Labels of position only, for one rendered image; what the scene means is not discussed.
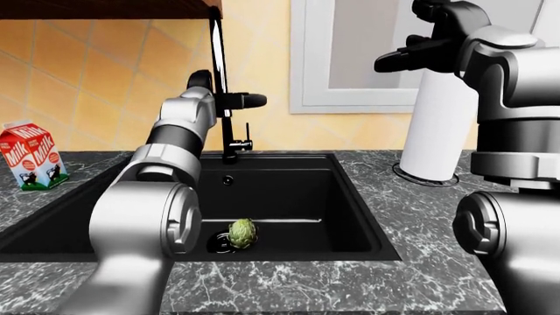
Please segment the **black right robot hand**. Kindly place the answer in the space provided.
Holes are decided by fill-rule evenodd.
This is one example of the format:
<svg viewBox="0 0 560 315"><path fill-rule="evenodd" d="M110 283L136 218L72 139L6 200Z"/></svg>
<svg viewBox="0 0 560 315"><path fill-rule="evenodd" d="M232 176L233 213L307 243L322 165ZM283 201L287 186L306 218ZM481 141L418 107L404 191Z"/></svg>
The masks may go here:
<svg viewBox="0 0 560 315"><path fill-rule="evenodd" d="M431 35L409 35L404 47L375 60L377 73L420 69L453 73L467 37L491 24L481 7L466 1L413 0L411 10L420 20L433 24Z"/></svg>

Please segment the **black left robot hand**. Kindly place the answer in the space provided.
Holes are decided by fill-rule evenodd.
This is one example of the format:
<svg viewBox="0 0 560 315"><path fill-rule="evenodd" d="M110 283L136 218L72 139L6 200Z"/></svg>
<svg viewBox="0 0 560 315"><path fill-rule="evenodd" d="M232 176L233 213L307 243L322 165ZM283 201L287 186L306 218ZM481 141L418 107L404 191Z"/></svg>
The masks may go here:
<svg viewBox="0 0 560 315"><path fill-rule="evenodd" d="M187 82L187 88L202 87L213 92L212 75L208 70L198 70L192 73ZM267 104L267 97L263 94L225 93L213 94L216 117L225 117L227 109L253 109Z"/></svg>

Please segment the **black sink faucet spout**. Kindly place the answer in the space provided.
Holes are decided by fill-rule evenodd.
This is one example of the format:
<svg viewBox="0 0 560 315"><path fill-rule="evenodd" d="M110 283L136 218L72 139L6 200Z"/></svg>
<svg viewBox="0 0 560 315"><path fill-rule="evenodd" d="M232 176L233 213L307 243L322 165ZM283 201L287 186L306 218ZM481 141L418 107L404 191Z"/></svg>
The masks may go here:
<svg viewBox="0 0 560 315"><path fill-rule="evenodd" d="M251 150L252 142L234 139L231 122L232 110L241 108L242 97L241 94L230 94L228 92L221 10L217 6L210 7L209 9L209 31L213 58L214 97L216 100L217 116L221 119L222 161L225 165L233 165L237 162L237 151Z"/></svg>

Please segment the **black kitchen sink basin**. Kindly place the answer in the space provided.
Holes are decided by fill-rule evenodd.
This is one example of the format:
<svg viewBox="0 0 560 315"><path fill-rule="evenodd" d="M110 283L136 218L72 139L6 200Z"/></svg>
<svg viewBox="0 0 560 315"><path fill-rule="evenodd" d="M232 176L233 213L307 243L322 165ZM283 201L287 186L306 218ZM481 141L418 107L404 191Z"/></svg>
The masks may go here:
<svg viewBox="0 0 560 315"><path fill-rule="evenodd" d="M329 262L399 259L333 154L247 154L235 164L202 157L202 225L177 262ZM93 262L88 237L94 203L125 161L42 206L0 233L0 263ZM251 219L257 240L233 254L207 252L208 238Z"/></svg>

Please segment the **round sink drain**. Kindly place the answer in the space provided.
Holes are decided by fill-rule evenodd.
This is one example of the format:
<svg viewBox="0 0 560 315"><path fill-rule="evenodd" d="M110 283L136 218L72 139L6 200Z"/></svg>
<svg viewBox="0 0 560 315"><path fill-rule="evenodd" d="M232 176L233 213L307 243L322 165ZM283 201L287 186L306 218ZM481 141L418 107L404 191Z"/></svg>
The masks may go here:
<svg viewBox="0 0 560 315"><path fill-rule="evenodd" d="M211 254L233 254L238 251L238 248L230 242L228 231L221 230L208 238L206 251Z"/></svg>

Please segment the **white paper towel roll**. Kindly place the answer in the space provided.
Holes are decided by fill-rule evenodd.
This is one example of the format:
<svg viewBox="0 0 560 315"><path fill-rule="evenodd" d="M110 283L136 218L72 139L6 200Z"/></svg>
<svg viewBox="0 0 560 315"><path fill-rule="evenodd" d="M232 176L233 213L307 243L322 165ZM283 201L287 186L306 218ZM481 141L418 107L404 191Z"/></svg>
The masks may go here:
<svg viewBox="0 0 560 315"><path fill-rule="evenodd" d="M400 168L421 180L451 180L475 119L478 94L452 73L426 70Z"/></svg>

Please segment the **green artichoke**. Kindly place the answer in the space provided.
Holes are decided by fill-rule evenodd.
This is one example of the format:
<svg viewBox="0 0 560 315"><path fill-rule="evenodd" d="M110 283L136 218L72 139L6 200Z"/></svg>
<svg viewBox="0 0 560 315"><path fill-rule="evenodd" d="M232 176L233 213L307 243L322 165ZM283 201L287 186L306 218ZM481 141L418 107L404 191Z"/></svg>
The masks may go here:
<svg viewBox="0 0 560 315"><path fill-rule="evenodd" d="M256 226L251 219L240 219L228 225L228 240L236 249L247 249L257 240Z"/></svg>

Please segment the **red white milk carton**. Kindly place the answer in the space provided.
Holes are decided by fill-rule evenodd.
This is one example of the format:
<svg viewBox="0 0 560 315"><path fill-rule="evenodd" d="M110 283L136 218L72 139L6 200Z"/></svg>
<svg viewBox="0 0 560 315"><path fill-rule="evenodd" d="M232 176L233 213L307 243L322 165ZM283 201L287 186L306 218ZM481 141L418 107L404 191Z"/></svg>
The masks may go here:
<svg viewBox="0 0 560 315"><path fill-rule="evenodd" d="M22 191L48 191L69 179L53 136L34 122L5 123L0 151Z"/></svg>

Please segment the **white window frame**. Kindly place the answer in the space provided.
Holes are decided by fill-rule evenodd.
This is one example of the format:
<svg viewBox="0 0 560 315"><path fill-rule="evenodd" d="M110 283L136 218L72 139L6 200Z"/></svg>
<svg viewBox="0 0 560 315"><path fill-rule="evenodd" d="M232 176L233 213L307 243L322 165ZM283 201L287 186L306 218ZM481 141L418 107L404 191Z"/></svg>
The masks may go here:
<svg viewBox="0 0 560 315"><path fill-rule="evenodd" d="M290 0L290 112L411 112L423 71L376 73L374 63L410 34L431 35L412 2Z"/></svg>

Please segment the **dark wooden wall cabinet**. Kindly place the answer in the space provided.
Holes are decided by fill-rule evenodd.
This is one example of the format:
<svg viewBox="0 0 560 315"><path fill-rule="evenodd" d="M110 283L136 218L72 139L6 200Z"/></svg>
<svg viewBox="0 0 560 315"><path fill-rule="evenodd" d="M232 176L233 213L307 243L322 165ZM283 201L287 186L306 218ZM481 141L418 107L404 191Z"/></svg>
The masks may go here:
<svg viewBox="0 0 560 315"><path fill-rule="evenodd" d="M221 0L0 0L0 20L218 19Z"/></svg>

